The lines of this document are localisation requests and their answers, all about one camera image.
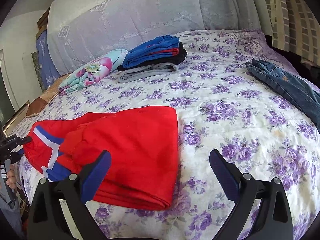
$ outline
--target door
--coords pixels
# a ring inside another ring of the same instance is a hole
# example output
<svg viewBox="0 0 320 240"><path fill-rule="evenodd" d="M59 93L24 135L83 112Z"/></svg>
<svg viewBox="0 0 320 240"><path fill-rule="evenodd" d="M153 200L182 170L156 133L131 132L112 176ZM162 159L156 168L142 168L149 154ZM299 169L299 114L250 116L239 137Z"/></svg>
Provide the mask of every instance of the door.
<svg viewBox="0 0 320 240"><path fill-rule="evenodd" d="M2 125L10 119L11 116L14 115L15 111L12 107L11 101L7 94L7 90L4 85L4 81L2 78L1 73L1 66L0 66L0 121Z"/></svg>

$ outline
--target human hand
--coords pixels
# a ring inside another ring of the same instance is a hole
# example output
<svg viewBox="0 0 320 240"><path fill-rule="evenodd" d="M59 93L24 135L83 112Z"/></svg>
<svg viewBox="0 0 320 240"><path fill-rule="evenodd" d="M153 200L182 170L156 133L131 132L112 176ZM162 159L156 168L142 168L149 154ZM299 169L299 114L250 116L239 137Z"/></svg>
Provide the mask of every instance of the human hand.
<svg viewBox="0 0 320 240"><path fill-rule="evenodd" d="M16 173L14 172L14 166L11 164L10 165L10 170L7 173L7 185L9 185L10 188L17 190L17 179L16 179Z"/></svg>

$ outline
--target white quilt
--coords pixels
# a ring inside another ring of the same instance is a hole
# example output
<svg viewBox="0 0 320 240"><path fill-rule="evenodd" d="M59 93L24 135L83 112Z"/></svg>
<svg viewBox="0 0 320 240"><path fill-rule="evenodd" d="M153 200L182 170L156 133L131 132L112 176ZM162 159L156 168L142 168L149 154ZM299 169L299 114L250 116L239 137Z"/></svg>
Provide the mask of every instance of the white quilt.
<svg viewBox="0 0 320 240"><path fill-rule="evenodd" d="M180 175L171 209L144 211L90 201L87 207L105 235L212 239L234 206L209 166L209 153L216 148L241 172L261 180L282 180L294 239L300 239L320 208L319 132L302 112L251 76L245 62L254 57L297 72L257 30L177 36L188 52L177 74L119 84L119 73L113 73L87 89L56 97L39 116L23 120L15 133L25 136L35 121L45 119L172 106L179 119ZM42 174L25 157L19 173L31 201ZM248 233L257 208L258 202L241 237Z"/></svg>

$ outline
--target denim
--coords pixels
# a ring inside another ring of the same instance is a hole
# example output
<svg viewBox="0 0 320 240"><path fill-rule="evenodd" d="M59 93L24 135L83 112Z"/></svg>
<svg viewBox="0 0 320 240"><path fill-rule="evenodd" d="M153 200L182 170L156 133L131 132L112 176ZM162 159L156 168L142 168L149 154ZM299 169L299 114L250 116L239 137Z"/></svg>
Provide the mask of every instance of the denim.
<svg viewBox="0 0 320 240"><path fill-rule="evenodd" d="M283 98L306 114L320 132L320 94L312 90L302 79L284 71L273 63L252 60L247 70L265 82Z"/></svg>

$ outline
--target blanket fold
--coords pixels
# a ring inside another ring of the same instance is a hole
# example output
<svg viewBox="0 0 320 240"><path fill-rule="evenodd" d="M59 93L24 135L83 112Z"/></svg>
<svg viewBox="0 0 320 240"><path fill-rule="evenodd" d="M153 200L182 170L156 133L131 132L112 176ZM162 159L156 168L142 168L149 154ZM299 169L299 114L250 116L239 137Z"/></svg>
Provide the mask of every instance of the blanket fold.
<svg viewBox="0 0 320 240"><path fill-rule="evenodd" d="M40 121L28 136L32 142L23 146L26 157L51 180L79 173L107 150L111 167L93 200L144 210L171 205L178 173L178 123L172 107Z"/></svg>
<svg viewBox="0 0 320 240"><path fill-rule="evenodd" d="M59 85L60 92L72 92L99 82L122 64L126 54L125 49L114 49L81 66Z"/></svg>
<svg viewBox="0 0 320 240"><path fill-rule="evenodd" d="M161 75L161 74L169 74L169 73L177 73L178 67L173 63L159 63L149 66L142 66L137 68L128 69L122 71L119 76L120 83L127 83L131 81L135 81L141 78L147 78L151 76Z"/></svg>

